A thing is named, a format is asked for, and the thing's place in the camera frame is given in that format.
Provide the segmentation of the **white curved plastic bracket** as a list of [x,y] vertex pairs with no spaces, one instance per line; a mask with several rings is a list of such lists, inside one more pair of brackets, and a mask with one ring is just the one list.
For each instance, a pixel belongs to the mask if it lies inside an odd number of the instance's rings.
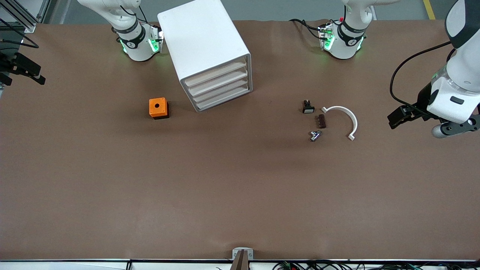
[[356,138],[355,133],[357,132],[358,126],[359,126],[359,122],[358,122],[358,119],[355,116],[355,114],[350,109],[348,109],[344,106],[330,106],[329,108],[326,108],[325,106],[322,107],[322,112],[323,113],[327,113],[327,112],[334,111],[334,110],[341,111],[341,112],[343,112],[343,113],[345,113],[346,115],[349,116],[349,118],[352,121],[352,131],[348,134],[348,138],[351,141],[355,140],[355,138]]

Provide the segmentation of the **orange button enclosure box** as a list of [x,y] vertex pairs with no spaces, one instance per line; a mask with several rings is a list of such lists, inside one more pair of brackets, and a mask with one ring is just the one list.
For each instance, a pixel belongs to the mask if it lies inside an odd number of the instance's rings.
[[169,103],[164,97],[149,99],[148,111],[154,120],[170,118]]

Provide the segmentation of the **grey metal bracket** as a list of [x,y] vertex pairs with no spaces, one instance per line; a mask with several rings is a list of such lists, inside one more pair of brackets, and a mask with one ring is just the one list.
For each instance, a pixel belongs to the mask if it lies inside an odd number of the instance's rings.
[[250,261],[254,259],[254,250],[248,247],[237,247],[232,250],[230,270],[251,270]]

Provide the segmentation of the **brown table mat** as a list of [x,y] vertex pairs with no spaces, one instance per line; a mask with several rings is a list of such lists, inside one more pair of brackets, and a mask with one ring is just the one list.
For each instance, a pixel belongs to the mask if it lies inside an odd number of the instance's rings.
[[292,22],[235,26],[253,92],[197,113],[170,56],[132,61],[106,24],[39,25],[22,53],[45,85],[15,76],[0,98],[0,259],[480,259],[480,131],[387,120],[393,71],[447,41],[443,21],[375,21],[350,60]]

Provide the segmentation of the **white table edge rail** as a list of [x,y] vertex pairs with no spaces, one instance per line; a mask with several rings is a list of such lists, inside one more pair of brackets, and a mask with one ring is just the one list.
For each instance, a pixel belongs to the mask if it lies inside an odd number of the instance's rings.
[[[232,259],[0,260],[0,270],[230,270]],[[480,270],[480,259],[254,259],[250,270]]]

